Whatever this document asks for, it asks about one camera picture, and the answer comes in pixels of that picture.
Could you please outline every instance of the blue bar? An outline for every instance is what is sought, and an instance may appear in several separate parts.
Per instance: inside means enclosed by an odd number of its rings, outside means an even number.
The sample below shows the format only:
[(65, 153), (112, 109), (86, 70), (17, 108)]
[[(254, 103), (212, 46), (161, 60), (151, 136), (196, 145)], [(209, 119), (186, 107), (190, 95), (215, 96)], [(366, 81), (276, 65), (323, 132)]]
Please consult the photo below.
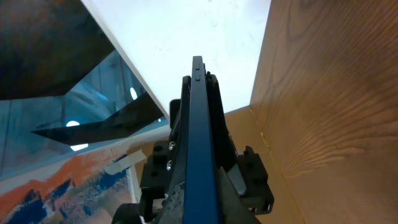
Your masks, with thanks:
[(205, 69), (193, 58), (183, 223), (220, 222), (216, 168), (211, 139)]

